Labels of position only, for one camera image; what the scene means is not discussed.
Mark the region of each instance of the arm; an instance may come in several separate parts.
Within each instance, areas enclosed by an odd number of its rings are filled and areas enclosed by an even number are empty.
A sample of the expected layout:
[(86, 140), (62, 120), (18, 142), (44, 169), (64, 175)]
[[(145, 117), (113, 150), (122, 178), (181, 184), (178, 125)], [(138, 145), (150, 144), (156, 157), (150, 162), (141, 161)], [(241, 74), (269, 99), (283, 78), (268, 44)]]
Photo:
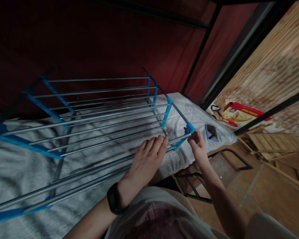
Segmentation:
[[(162, 164), (166, 153), (168, 137), (160, 135), (144, 141), (138, 148), (130, 170), (118, 183), (121, 206), (128, 206), (139, 191), (146, 186)], [(64, 237), (101, 238), (117, 215), (110, 211), (107, 197), (97, 203)]]
[(213, 201), (215, 211), (225, 233), (233, 239), (244, 238), (246, 221), (239, 209), (231, 202), (222, 181), (210, 164), (202, 133), (196, 130), (188, 138), (188, 143), (192, 147), (195, 161), (206, 184), (206, 190)]

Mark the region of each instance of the wrist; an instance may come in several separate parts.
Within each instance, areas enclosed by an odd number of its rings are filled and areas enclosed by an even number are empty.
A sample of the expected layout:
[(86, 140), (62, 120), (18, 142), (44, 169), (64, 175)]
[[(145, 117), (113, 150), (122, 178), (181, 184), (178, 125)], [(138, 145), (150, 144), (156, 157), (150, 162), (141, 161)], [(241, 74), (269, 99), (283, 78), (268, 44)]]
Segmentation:
[(194, 158), (199, 164), (204, 165), (206, 163), (209, 163), (207, 154), (203, 154), (203, 153), (194, 154)]
[(130, 205), (135, 196), (142, 189), (137, 187), (130, 179), (126, 178), (125, 176), (118, 182), (117, 188), (120, 194), (122, 208)]

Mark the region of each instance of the drying rack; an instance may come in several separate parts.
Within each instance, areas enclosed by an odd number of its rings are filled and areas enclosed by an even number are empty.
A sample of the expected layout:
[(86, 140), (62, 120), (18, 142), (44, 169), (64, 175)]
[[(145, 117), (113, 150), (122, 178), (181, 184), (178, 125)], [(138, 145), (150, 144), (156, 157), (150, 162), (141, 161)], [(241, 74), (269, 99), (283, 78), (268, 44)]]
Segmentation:
[[(112, 172), (106, 174), (106, 175), (103, 175), (103, 176), (93, 179), (87, 183), (83, 183), (80, 186), (77, 186), (75, 188), (72, 188), (68, 191), (65, 191), (65, 192), (62, 192), (62, 193), (56, 195), (57, 188), (59, 188), (63, 185), (78, 181), (84, 177), (96, 174), (102, 170), (108, 169), (110, 167), (121, 164), (128, 160), (131, 160), (134, 158), (135, 154), (131, 154), (131, 155), (123, 157), (121, 159), (117, 159), (113, 162), (106, 163), (101, 166), (87, 169), (82, 172), (79, 172), (79, 173), (76, 173), (73, 175), (69, 175), (67, 177), (59, 179), (63, 161), (64, 161), (64, 159), (66, 159), (65, 156), (67, 156), (69, 154), (74, 154), (74, 153), (77, 153), (77, 152), (80, 152), (83, 150), (88, 150), (88, 149), (91, 149), (91, 148), (94, 148), (94, 147), (97, 147), (100, 145), (105, 145), (107, 143), (115, 142), (115, 141), (118, 141), (121, 139), (133, 137), (135, 135), (144, 134), (145, 132), (149, 132), (149, 131), (156, 130), (159, 128), (161, 128), (163, 133), (166, 135), (164, 127), (165, 127), (165, 124), (166, 124), (166, 121), (168, 118), (168, 114), (169, 114), (172, 106), (176, 109), (176, 111), (179, 113), (179, 115), (185, 121), (187, 131), (185, 132), (185, 134), (183, 136), (169, 140), (166, 154), (170, 154), (173, 151), (177, 150), (180, 147), (180, 145), (195, 131), (195, 128), (192, 126), (192, 124), (187, 120), (187, 118), (178, 109), (178, 107), (175, 105), (175, 103), (172, 101), (172, 99), (170, 97), (168, 97), (168, 95), (164, 92), (164, 90), (160, 87), (160, 85), (153, 79), (153, 77), (145, 70), (145, 68), (143, 66), (142, 66), (142, 68), (147, 74), (146, 77), (79, 79), (79, 80), (50, 80), (48, 77), (48, 74), (51, 71), (53, 71), (54, 68), (55, 68), (55, 66), (51, 67), (46, 73), (40, 75), (39, 78), (37, 79), (37, 81), (34, 84), (32, 84), (30, 87), (26, 88), (22, 92), (22, 94), (17, 98), (17, 100), (12, 105), (10, 105), (3, 114), (0, 115), (0, 140), (1, 141), (7, 142), (10, 144), (14, 144), (14, 145), (41, 153), (43, 155), (58, 159), (58, 164), (57, 164), (54, 176), (53, 176), (53, 181), (48, 186), (45, 186), (43, 188), (37, 189), (35, 191), (29, 192), (29, 193), (19, 196), (17, 198), (14, 198), (9, 201), (1, 203), (0, 204), (0, 221), (9, 220), (11, 218), (15, 218), (15, 217), (19, 217), (22, 215), (27, 215), (27, 214), (35, 213), (37, 211), (48, 209), (51, 206), (53, 206), (54, 204), (56, 204), (62, 200), (65, 200), (75, 194), (78, 194), (80, 192), (88, 190), (96, 185), (99, 185), (107, 180), (110, 180), (116, 176), (119, 176), (119, 175), (127, 172), (129, 170), (129, 168), (131, 167), (131, 164), (124, 166), (122, 168), (119, 168), (115, 171), (112, 171)], [(139, 79), (139, 80), (144, 79), (144, 80), (147, 80), (147, 84), (145, 86), (140, 86), (140, 87), (115, 88), (115, 89), (104, 89), (104, 90), (93, 90), (93, 91), (89, 90), (89, 91), (77, 91), (77, 92), (65, 92), (65, 93), (59, 93), (54, 88), (54, 86), (51, 84), (53, 82), (66, 83), (66, 82), (75, 82), (75, 81), (78, 82), (78, 81), (132, 80), (132, 79)], [(52, 94), (36, 95), (34, 89), (40, 82), (43, 82), (52, 91)], [(155, 93), (153, 96), (150, 96), (150, 89), (155, 89)], [(158, 89), (160, 89), (161, 92), (165, 95), (166, 104), (156, 105)], [(107, 97), (107, 98), (92, 99), (92, 100), (72, 101), (72, 102), (66, 101), (65, 98), (63, 97), (63, 96), (70, 96), (70, 95), (122, 92), (122, 91), (133, 91), (133, 90), (147, 90), (147, 93), (134, 94), (134, 95), (123, 95), (123, 96), (117, 96), (117, 97)], [(64, 106), (56, 107), (56, 108), (49, 108), (43, 101), (41, 101), (42, 98), (47, 98), (47, 97), (57, 97), (64, 104)], [(18, 107), (18, 105), (20, 105), (20, 103), (22, 103), (26, 98), (28, 98), (34, 104), (39, 106), (43, 111), (48, 113), (58, 123), (52, 123), (49, 125), (42, 125), (42, 126), (31, 127), (31, 128), (26, 128), (26, 129), (8, 131), (7, 126), (3, 123), (4, 120), (6, 120), (14, 112), (14, 110)], [(146, 102), (146, 103), (143, 105), (124, 107), (125, 104), (131, 104), (131, 103), (135, 103), (135, 102)], [(104, 104), (106, 107), (122, 105), (123, 108), (98, 111), (98, 109), (102, 109), (102, 107), (105, 107)], [(166, 107), (165, 113), (156, 114), (155, 109), (160, 108), (160, 107)], [(60, 115), (58, 115), (55, 112), (55, 110), (61, 110), (61, 109), (68, 109), (72, 113), (72, 116), (60, 117)], [(77, 115), (77, 113), (79, 111), (86, 111), (86, 110), (92, 110), (92, 109), (95, 109), (96, 111), (92, 112), (92, 113)], [(111, 124), (111, 125), (106, 125), (106, 126), (96, 127), (93, 129), (88, 129), (88, 130), (71, 133), (72, 128), (75, 126), (78, 126), (78, 125), (94, 123), (94, 122), (99, 122), (99, 121), (104, 121), (104, 120), (109, 120), (109, 119), (116, 119), (116, 118), (121, 118), (121, 117), (125, 117), (125, 116), (137, 115), (137, 114), (142, 114), (145, 112), (153, 112), (153, 115), (148, 116), (148, 117), (140, 117), (137, 119), (119, 122), (116, 124)], [(128, 129), (120, 130), (118, 132), (105, 134), (105, 135), (101, 135), (101, 136), (94, 137), (94, 138), (88, 138), (88, 139), (74, 142), (71, 144), (68, 143), (69, 138), (74, 135), (93, 132), (93, 131), (101, 130), (104, 128), (118, 126), (118, 125), (124, 125), (127, 123), (147, 120), (150, 118), (156, 118), (157, 121), (154, 123), (149, 123), (149, 124), (145, 124), (145, 125), (134, 127), (134, 128), (128, 128)], [(136, 133), (127, 134), (122, 137), (118, 137), (118, 138), (108, 140), (108, 141), (103, 141), (103, 142), (93, 144), (91, 146), (79, 148), (77, 150), (73, 150), (70, 152), (66, 151), (66, 148), (69, 146), (79, 145), (79, 144), (85, 143), (87, 141), (101, 139), (101, 138), (104, 138), (107, 136), (112, 136), (112, 135), (115, 135), (118, 133), (128, 132), (130, 130), (141, 129), (143, 127), (147, 127), (147, 126), (155, 125), (155, 124), (158, 126), (151, 128), (151, 129), (140, 130)], [(20, 134), (20, 133), (26, 133), (26, 132), (31, 132), (31, 131), (35, 131), (35, 130), (44, 130), (47, 128), (60, 127), (60, 126), (67, 128), (67, 133), (65, 135), (52, 137), (52, 138), (46, 138), (46, 139), (37, 140), (37, 141), (33, 141), (33, 142), (17, 136), (17, 134)], [(46, 148), (46, 147), (40, 145), (41, 143), (58, 140), (58, 139), (61, 139), (63, 141), (63, 144), (59, 147)], [(39, 203), (30, 205), (30, 206), (26, 206), (26, 207), (20, 207), (20, 208), (16, 208), (16, 209), (12, 209), (12, 210), (3, 211), (4, 209), (11, 207), (17, 203), (20, 203), (20, 202), (23, 202), (30, 198), (39, 196), (46, 192), (49, 192), (49, 196), (45, 200), (43, 200)]]

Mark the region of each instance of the red wall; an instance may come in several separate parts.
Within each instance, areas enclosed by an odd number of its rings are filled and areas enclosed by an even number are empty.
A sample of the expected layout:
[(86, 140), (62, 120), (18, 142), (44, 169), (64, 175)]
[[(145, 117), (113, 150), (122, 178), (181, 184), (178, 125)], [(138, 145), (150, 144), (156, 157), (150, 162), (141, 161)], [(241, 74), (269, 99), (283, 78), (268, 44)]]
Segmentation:
[(239, 37), (258, 3), (223, 6), (185, 94), (196, 104)]
[[(215, 7), (214, 3), (207, 1), (142, 2), (205, 22), (209, 21)], [(242, 28), (236, 25), (245, 24), (240, 18), (249, 18), (254, 8), (254, 5), (245, 5), (235, 11), (237, 17), (233, 31), (238, 31), (235, 36)], [(222, 26), (227, 25), (228, 16), (233, 18), (231, 10), (222, 11), (220, 16), (222, 23), (217, 21), (216, 24)], [(217, 30), (214, 34), (224, 39), (221, 31)], [(201, 30), (92, 1), (29, 1), (22, 5), (20, 2), (0, 1), (0, 112), (54, 63), (59, 68), (51, 74), (52, 79), (145, 76), (141, 69), (144, 65), (167, 93), (180, 92), (203, 35)], [(218, 68), (221, 62), (217, 64), (213, 67)], [(204, 81), (195, 76), (193, 83), (197, 79)], [(107, 84), (73, 82), (54, 85), (60, 92), (66, 92), (144, 84), (145, 81), (112, 81)], [(188, 95), (200, 99), (201, 92)], [(50, 92), (45, 87), (39, 87), (37, 93)], [(50, 106), (60, 105), (54, 98), (45, 101)], [(39, 109), (25, 102), (18, 111), (32, 114)]]

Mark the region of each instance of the person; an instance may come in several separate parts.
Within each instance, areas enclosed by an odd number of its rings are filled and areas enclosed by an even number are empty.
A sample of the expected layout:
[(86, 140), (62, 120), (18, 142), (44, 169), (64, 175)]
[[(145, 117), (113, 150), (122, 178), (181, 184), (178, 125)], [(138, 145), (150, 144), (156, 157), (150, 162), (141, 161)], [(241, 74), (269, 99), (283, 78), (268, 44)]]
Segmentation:
[(201, 132), (188, 143), (226, 235), (200, 220), (183, 194), (146, 187), (167, 149), (168, 137), (160, 135), (140, 145), (130, 170), (64, 238), (296, 238), (266, 214), (256, 214), (247, 226), (209, 162)]

